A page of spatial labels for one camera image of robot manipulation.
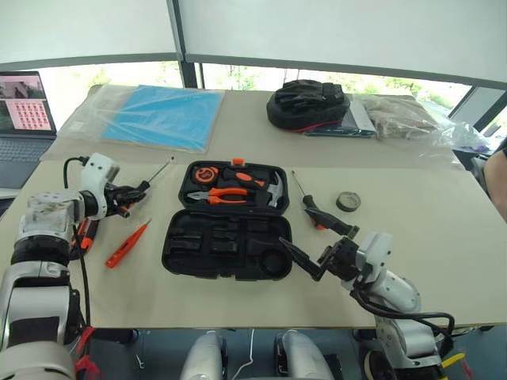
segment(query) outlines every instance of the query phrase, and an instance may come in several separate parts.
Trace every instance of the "orange handled pliers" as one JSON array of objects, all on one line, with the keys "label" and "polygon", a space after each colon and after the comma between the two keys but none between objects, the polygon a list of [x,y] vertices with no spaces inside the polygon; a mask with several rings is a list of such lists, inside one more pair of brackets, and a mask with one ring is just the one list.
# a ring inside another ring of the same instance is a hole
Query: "orange handled pliers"
[{"label": "orange handled pliers", "polygon": [[245,200],[227,200],[221,196],[246,196],[245,188],[212,188],[209,192],[191,192],[187,197],[193,200],[208,200],[210,204],[219,203],[245,203]]}]

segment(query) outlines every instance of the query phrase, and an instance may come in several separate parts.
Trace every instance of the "laptop keyboard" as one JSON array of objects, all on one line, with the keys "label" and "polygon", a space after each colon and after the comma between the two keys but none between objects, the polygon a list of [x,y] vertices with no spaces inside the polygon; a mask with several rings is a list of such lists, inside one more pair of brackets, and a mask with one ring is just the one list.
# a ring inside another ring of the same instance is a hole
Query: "laptop keyboard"
[{"label": "laptop keyboard", "polygon": [[48,140],[11,140],[0,139],[0,161],[36,162],[48,149],[52,141]]}]

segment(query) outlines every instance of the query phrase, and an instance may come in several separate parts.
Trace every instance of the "wire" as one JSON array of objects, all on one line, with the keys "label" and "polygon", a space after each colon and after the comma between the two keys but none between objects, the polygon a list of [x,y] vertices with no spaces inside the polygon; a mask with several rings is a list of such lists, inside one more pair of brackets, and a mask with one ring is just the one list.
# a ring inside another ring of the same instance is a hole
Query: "wire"
[{"label": "wire", "polygon": [[240,366],[231,380],[236,380],[236,378],[238,377],[239,373],[242,371],[243,368],[254,364],[254,358],[252,357],[252,349],[254,348],[254,332],[255,329],[252,329],[252,336],[250,337],[250,361]]},{"label": "wire", "polygon": [[69,183],[68,183],[68,179],[67,179],[67,168],[72,161],[80,161],[80,158],[79,157],[71,157],[71,158],[68,158],[67,160],[65,160],[65,162],[63,163],[63,187],[64,188],[69,188]]},{"label": "wire", "polygon": [[[435,313],[401,313],[397,310],[390,309],[386,306],[374,303],[369,300],[368,297],[364,298],[364,294],[358,290],[352,290],[350,295],[359,303],[363,309],[379,317],[390,318],[390,319],[411,319],[423,325],[430,327],[431,329],[444,335],[444,341],[440,346],[439,354],[441,357],[445,357],[453,348],[454,341],[452,340],[452,330],[455,326],[455,319],[449,313],[435,312]],[[446,318],[449,320],[448,327],[442,329],[441,327],[434,325],[431,322],[426,321],[427,318]]]},{"label": "wire", "polygon": [[[68,178],[67,178],[67,169],[68,169],[69,163],[72,161],[80,161],[81,163],[83,163],[83,158],[78,158],[78,157],[68,158],[65,161],[65,163],[63,164],[63,187],[64,188],[69,188],[69,183],[68,183]],[[85,258],[83,256],[83,252],[82,252],[81,238],[79,237],[78,229],[74,224],[72,225],[72,230],[74,232],[74,240],[75,240],[75,244],[76,244],[76,247],[78,250],[79,263],[81,265],[83,288],[85,291],[85,314],[86,314],[85,325],[91,326],[90,288],[88,285],[88,273],[86,271]],[[85,350],[83,352],[84,355],[90,353],[89,342],[90,341],[86,342]]]},{"label": "wire", "polygon": [[69,350],[69,354],[71,354],[72,351],[76,349],[80,340],[81,340],[81,337],[78,336],[78,339],[76,339],[75,343],[72,345],[71,349]]}]

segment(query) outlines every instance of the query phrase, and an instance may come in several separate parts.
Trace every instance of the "orange screwdriver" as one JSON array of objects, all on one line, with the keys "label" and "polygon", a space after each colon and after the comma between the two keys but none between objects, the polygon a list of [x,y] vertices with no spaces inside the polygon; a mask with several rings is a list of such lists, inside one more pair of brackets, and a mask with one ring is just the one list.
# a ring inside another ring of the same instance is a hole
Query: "orange screwdriver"
[{"label": "orange screwdriver", "polygon": [[135,243],[141,238],[144,230],[148,227],[148,223],[151,222],[151,219],[144,223],[140,228],[137,229],[135,233],[133,233],[126,241],[123,242],[122,245],[115,251],[113,255],[105,262],[105,266],[113,269],[120,263],[121,259],[123,259],[127,253],[130,252],[132,248],[134,248]]}]

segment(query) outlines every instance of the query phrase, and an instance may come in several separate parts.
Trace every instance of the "laptop screen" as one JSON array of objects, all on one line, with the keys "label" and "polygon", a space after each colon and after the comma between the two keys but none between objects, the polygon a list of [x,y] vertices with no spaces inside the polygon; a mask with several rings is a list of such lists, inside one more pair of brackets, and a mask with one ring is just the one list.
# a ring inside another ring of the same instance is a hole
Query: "laptop screen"
[{"label": "laptop screen", "polygon": [[38,72],[0,72],[1,134],[55,134],[55,124]]}]

